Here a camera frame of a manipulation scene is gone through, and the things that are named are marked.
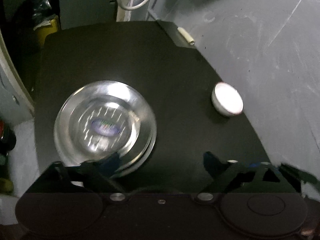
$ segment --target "plastic bag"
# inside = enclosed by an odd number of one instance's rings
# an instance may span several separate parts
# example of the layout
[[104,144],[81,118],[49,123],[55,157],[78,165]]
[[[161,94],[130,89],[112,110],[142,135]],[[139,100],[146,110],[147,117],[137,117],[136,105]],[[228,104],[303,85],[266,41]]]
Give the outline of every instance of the plastic bag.
[[40,24],[45,18],[52,15],[52,7],[49,1],[50,0],[31,0],[34,26]]
[[20,27],[34,27],[52,15],[50,0],[26,0],[19,6],[12,22]]

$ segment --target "silver screw head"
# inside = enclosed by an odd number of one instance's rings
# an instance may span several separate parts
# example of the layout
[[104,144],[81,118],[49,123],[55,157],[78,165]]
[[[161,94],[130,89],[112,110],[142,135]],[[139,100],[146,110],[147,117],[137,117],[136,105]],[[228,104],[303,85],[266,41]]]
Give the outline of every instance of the silver screw head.
[[211,193],[206,193],[206,192],[202,192],[200,194],[198,194],[198,199],[202,200],[202,201],[209,201],[213,199],[213,195]]
[[125,200],[125,195],[122,193],[113,193],[110,195],[112,201],[123,201]]
[[237,163],[238,161],[236,160],[227,160],[228,163]]

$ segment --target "metal screw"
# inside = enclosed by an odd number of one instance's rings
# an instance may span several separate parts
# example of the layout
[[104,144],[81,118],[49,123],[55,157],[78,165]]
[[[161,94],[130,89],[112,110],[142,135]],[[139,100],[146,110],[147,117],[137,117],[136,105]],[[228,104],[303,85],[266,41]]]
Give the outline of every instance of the metal screw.
[[202,201],[209,201],[213,199],[213,195],[211,193],[200,193],[198,195],[198,199],[202,200]]
[[125,195],[122,193],[113,193],[110,195],[112,201],[123,201],[125,200]]

